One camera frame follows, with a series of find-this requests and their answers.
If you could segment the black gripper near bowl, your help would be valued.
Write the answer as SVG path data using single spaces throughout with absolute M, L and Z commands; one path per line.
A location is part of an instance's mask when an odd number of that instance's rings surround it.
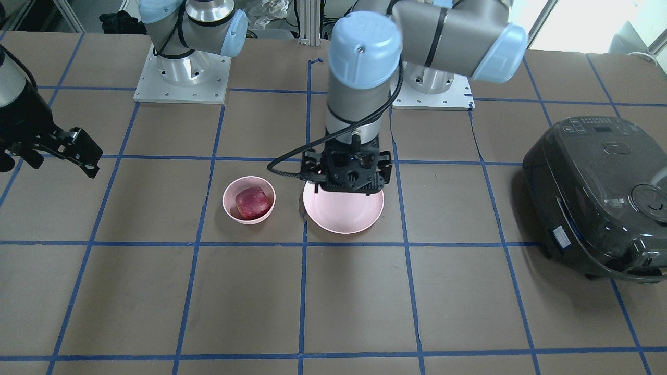
M 82 128 L 68 131 L 55 125 L 52 110 L 36 89 L 24 89 L 1 109 L 2 172 L 12 171 L 14 157 L 22 158 L 31 168 L 39 169 L 42 152 L 76 164 L 89 177 L 100 170 L 103 150 Z

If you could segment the black gripper over plate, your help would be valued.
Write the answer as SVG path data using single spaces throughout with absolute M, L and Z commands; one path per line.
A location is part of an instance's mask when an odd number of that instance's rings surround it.
M 323 152 L 308 149 L 302 154 L 300 179 L 315 185 L 315 192 L 378 194 L 390 183 L 392 157 L 380 151 L 379 142 L 352 145 L 325 143 Z

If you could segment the silver robot arm near bowl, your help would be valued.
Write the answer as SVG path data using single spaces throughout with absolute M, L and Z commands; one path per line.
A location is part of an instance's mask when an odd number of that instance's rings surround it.
M 133 98 L 137 102 L 223 104 L 231 58 L 247 38 L 248 18 L 233 1 L 140 1 L 152 40 Z M 29 69 L 8 49 L 1 56 L 2 172 L 15 157 L 40 168 L 44 154 L 95 178 L 103 150 L 82 128 L 62 130 Z

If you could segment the silver robot arm near plate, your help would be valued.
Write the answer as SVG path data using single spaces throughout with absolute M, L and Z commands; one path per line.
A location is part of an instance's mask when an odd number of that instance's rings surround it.
M 382 117 L 409 69 L 505 83 L 527 49 L 511 1 L 359 1 L 333 27 L 326 135 L 300 149 L 298 178 L 329 192 L 376 194 L 391 178 Z

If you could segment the robot base plate near plate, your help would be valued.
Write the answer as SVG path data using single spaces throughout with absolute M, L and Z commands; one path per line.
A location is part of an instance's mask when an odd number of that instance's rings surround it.
M 472 111 L 476 105 L 467 77 L 406 62 L 403 64 L 402 88 L 393 107 Z

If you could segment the robot base plate near bowl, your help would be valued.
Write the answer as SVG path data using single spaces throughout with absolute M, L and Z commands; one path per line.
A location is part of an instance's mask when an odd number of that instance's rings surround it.
M 147 53 L 135 89 L 135 102 L 215 104 L 226 102 L 232 58 L 195 51 L 182 59 Z

